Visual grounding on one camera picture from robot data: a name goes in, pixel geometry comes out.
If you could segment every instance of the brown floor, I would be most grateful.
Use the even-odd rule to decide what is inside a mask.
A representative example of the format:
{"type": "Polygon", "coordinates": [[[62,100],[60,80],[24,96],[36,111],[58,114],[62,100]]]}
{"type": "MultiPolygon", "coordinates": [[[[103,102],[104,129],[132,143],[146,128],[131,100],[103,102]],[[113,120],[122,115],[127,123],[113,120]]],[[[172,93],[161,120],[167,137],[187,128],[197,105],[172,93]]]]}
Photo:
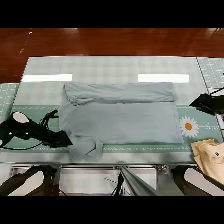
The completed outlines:
{"type": "Polygon", "coordinates": [[[224,57],[223,28],[0,28],[0,82],[19,82],[30,56],[224,57]]]}

